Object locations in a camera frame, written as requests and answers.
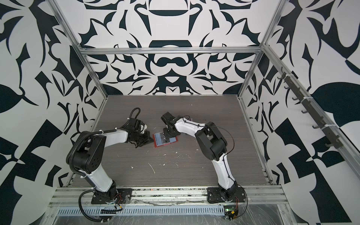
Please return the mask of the red leather card holder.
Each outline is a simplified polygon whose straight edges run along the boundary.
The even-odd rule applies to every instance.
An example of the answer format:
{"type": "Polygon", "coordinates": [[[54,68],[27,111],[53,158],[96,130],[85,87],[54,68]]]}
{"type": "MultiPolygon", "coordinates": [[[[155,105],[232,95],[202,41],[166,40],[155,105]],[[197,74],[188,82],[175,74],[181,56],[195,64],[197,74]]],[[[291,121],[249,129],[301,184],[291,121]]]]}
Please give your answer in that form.
{"type": "Polygon", "coordinates": [[[163,132],[155,133],[153,135],[153,139],[154,139],[154,147],[155,148],[178,142],[177,137],[167,138],[167,137],[165,137],[163,132]]]}

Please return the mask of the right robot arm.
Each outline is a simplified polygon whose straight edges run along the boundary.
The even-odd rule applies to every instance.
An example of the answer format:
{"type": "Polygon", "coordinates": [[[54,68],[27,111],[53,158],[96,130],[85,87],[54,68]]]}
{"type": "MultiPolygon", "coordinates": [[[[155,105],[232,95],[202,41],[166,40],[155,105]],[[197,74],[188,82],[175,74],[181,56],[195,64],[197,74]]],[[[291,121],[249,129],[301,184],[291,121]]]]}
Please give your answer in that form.
{"type": "Polygon", "coordinates": [[[231,173],[227,159],[227,141],[214,123],[196,123],[185,117],[175,117],[169,112],[161,116],[165,123],[164,135],[167,138],[187,134],[194,137],[203,153],[216,171],[221,190],[231,195],[237,188],[237,182],[231,173]]]}

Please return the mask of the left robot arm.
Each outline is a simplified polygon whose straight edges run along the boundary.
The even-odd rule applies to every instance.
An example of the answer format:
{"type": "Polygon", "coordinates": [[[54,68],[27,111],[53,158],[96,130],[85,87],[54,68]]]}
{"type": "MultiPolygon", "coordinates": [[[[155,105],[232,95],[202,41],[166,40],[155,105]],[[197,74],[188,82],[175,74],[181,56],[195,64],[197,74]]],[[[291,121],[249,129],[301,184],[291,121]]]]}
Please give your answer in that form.
{"type": "Polygon", "coordinates": [[[153,142],[147,125],[138,119],[130,119],[120,128],[82,132],[69,151],[66,163],[73,173],[85,178],[96,191],[107,193],[116,184],[102,167],[105,148],[120,143],[142,147],[153,142]]]}

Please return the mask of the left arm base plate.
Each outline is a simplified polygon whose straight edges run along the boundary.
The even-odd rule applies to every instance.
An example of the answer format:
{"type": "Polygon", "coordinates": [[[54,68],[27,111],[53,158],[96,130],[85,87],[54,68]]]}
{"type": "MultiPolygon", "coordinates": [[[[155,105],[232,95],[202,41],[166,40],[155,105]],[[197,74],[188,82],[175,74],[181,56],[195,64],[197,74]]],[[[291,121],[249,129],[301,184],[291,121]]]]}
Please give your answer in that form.
{"type": "Polygon", "coordinates": [[[115,204],[124,204],[131,200],[132,191],[131,188],[113,188],[107,192],[95,190],[91,204],[113,203],[114,201],[115,204]]]}

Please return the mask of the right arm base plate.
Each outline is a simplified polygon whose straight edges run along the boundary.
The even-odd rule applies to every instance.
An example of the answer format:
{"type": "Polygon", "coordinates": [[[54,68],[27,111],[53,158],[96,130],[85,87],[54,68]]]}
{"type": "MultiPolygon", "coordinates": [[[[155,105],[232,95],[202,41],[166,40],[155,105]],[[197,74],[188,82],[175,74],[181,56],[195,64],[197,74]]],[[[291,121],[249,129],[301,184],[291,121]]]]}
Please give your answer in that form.
{"type": "Polygon", "coordinates": [[[245,191],[240,187],[225,190],[222,187],[208,187],[207,201],[208,203],[235,203],[236,201],[244,203],[246,200],[245,191]]]}

